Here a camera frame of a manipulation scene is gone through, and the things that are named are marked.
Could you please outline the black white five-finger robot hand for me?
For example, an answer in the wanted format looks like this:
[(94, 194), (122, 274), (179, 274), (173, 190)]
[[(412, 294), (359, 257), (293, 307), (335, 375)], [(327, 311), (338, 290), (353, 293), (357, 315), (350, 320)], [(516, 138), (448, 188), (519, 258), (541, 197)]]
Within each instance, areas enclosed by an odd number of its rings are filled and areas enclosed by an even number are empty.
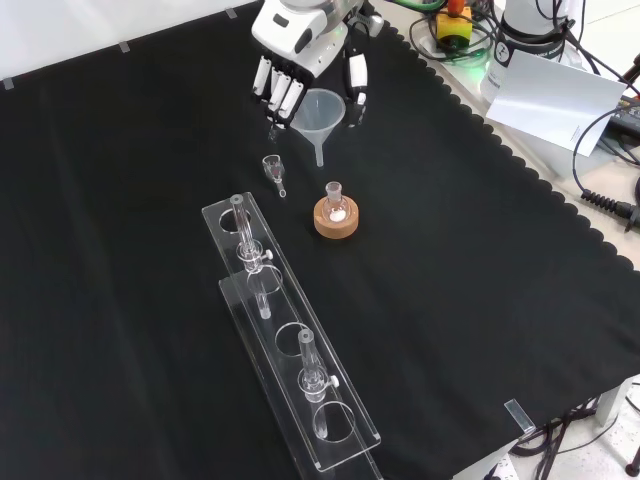
[(368, 1), (266, 1), (251, 33), (261, 46), (251, 97), (264, 104), (275, 127), (290, 126), (308, 90), (338, 58), (350, 127), (367, 107), (368, 67), (360, 43), (368, 43), (384, 21)]

